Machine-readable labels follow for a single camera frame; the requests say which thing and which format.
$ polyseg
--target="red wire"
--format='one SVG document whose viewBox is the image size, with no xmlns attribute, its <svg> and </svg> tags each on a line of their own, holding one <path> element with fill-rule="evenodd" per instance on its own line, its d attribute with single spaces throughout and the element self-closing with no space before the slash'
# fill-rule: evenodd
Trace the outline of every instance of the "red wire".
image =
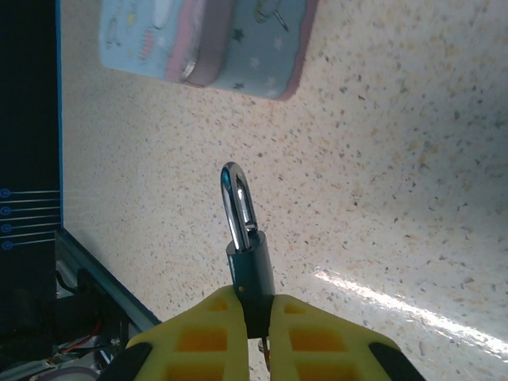
<svg viewBox="0 0 508 381">
<path fill-rule="evenodd" d="M 94 338 L 94 336 L 97 335 L 99 329 L 101 328 L 101 324 L 102 324 L 102 322 L 99 321 L 99 323 L 97 323 L 97 325 L 95 326 L 94 330 L 91 332 L 90 335 L 88 335 L 84 339 L 78 341 L 77 343 L 71 345 L 69 348 L 65 348 L 65 349 L 59 351 L 59 353 L 63 355 L 64 353 L 68 353 L 73 349 L 76 349 L 78 347 L 81 347 L 82 345 L 85 345 L 88 341 L 92 340 Z"/>
</svg>

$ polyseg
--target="padlock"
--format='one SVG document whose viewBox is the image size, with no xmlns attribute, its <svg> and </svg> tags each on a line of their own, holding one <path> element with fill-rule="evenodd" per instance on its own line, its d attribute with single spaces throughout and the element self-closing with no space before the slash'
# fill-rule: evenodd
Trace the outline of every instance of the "padlock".
<svg viewBox="0 0 508 381">
<path fill-rule="evenodd" d="M 233 240 L 226 248 L 233 287 L 244 311 L 249 339 L 265 338 L 275 295 L 267 238 L 257 220 L 247 179 L 236 163 L 221 172 L 225 214 Z"/>
</svg>

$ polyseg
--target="speckled countertop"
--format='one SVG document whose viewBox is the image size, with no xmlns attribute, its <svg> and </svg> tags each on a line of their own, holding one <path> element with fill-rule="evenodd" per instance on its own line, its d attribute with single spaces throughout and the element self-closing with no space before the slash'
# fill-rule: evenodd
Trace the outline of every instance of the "speckled countertop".
<svg viewBox="0 0 508 381">
<path fill-rule="evenodd" d="M 288 102 L 105 69 L 99 11 L 63 2 L 64 224 L 159 318 L 230 283 L 234 160 L 279 293 L 508 380 L 506 0 L 321 0 Z"/>
</svg>

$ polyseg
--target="pastel tin box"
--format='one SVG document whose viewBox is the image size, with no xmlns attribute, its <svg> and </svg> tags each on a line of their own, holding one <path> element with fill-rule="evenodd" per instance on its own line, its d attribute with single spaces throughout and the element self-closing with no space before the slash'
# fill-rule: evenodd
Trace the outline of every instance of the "pastel tin box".
<svg viewBox="0 0 508 381">
<path fill-rule="evenodd" d="M 298 88 L 318 0 L 102 0 L 110 68 L 288 99 Z"/>
</svg>

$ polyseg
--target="padlock shackle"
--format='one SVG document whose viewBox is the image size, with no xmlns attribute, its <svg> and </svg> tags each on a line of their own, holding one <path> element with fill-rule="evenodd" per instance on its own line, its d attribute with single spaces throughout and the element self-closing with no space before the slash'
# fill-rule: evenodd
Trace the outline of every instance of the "padlock shackle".
<svg viewBox="0 0 508 381">
<path fill-rule="evenodd" d="M 251 247 L 248 234 L 257 231 L 257 220 L 245 173 L 237 163 L 222 168 L 221 192 L 235 249 L 242 252 Z"/>
</svg>

